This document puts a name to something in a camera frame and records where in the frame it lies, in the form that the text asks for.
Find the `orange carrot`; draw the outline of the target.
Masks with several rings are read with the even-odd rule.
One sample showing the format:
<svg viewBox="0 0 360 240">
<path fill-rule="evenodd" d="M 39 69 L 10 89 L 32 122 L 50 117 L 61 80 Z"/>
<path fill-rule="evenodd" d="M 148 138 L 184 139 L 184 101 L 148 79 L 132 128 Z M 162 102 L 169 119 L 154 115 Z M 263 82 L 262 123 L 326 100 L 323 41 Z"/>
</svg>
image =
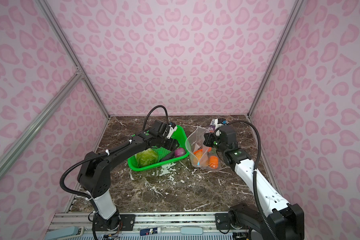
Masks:
<svg viewBox="0 0 360 240">
<path fill-rule="evenodd" d="M 205 153 L 209 153 L 212 150 L 212 148 L 207 148 L 207 149 L 199 149 L 197 151 L 194 152 L 194 155 L 201 153 L 201 155 L 205 154 Z"/>
</svg>

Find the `orange toy pumpkin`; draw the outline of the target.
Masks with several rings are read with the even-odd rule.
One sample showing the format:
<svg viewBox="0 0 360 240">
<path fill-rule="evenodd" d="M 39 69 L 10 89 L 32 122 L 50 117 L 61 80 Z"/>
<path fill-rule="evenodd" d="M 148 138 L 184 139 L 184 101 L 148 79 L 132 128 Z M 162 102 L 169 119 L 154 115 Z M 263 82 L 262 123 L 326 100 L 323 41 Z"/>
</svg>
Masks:
<svg viewBox="0 0 360 240">
<path fill-rule="evenodd" d="M 219 168 L 219 158 L 216 156 L 209 157 L 209 167 L 211 169 L 218 169 Z"/>
</svg>

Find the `dark purple eggplant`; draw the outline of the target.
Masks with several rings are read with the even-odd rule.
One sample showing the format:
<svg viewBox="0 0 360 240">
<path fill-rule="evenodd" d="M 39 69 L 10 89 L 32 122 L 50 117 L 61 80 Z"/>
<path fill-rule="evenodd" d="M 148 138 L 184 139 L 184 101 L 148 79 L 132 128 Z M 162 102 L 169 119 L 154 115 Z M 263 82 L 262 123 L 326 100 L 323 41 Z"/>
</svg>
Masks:
<svg viewBox="0 0 360 240">
<path fill-rule="evenodd" d="M 163 157 L 162 159 L 160 159 L 160 163 L 161 162 L 165 162 L 168 160 L 171 160 L 175 157 L 175 151 L 170 152 L 169 154 L 167 154 L 165 157 Z"/>
</svg>

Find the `clear zip top bag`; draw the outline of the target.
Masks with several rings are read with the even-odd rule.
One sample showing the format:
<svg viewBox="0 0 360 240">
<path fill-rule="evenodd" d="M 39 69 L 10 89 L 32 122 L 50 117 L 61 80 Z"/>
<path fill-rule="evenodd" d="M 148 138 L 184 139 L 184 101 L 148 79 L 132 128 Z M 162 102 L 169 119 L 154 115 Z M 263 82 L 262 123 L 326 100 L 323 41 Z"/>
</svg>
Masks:
<svg viewBox="0 0 360 240">
<path fill-rule="evenodd" d="M 209 171 L 221 169 L 220 159 L 215 149 L 204 145 L 204 134 L 207 129 L 197 127 L 186 140 L 186 150 L 190 153 L 190 161 L 193 167 Z"/>
</svg>

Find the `purple red onion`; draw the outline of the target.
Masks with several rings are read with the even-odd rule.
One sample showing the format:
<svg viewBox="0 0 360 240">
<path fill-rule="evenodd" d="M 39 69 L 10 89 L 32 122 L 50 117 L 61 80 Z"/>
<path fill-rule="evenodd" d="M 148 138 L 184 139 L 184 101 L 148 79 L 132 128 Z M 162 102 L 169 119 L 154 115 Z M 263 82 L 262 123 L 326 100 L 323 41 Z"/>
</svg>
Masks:
<svg viewBox="0 0 360 240">
<path fill-rule="evenodd" d="M 174 151 L 175 157 L 179 158 L 186 154 L 186 150 L 184 148 L 178 148 Z"/>
</svg>

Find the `yellow potato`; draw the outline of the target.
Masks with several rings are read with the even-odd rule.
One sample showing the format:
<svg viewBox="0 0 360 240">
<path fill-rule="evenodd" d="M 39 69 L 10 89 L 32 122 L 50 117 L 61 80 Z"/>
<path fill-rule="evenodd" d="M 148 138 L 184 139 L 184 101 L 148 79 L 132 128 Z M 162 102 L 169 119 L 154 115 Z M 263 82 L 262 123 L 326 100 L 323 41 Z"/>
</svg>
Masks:
<svg viewBox="0 0 360 240">
<path fill-rule="evenodd" d="M 203 150 L 198 150 L 198 151 L 194 152 L 194 155 L 197 158 L 197 160 L 199 161 L 203 156 Z"/>
</svg>

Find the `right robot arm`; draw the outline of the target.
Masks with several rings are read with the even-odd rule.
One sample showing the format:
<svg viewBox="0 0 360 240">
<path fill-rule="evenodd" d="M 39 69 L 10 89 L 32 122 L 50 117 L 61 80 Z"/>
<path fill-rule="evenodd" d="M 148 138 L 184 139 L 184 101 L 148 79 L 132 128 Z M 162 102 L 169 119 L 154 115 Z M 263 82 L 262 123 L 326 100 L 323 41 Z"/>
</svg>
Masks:
<svg viewBox="0 0 360 240">
<path fill-rule="evenodd" d="M 250 187 L 256 207 L 238 204 L 228 212 L 229 231 L 247 227 L 257 232 L 262 240 L 303 240 L 305 216 L 298 204 L 291 204 L 268 182 L 258 169 L 261 149 L 256 160 L 239 146 L 237 134 L 231 124 L 223 125 L 215 132 L 205 133 L 203 144 L 216 149 L 229 166 Z"/>
</svg>

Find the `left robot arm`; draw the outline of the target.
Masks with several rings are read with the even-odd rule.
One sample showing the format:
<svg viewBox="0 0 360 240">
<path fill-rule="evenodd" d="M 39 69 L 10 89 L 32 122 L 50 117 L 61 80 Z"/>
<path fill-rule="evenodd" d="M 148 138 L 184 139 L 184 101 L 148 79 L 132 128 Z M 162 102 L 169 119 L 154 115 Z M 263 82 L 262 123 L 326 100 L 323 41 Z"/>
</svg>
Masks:
<svg viewBox="0 0 360 240">
<path fill-rule="evenodd" d="M 175 150 L 179 144 L 172 135 L 177 128 L 175 123 L 156 120 L 150 128 L 134 134 L 116 148 L 102 154 L 90 152 L 86 155 L 77 180 L 89 194 L 88 198 L 95 210 L 94 227 L 115 230 L 121 224 L 119 210 L 110 194 L 112 171 L 135 154 L 152 147 Z"/>
</svg>

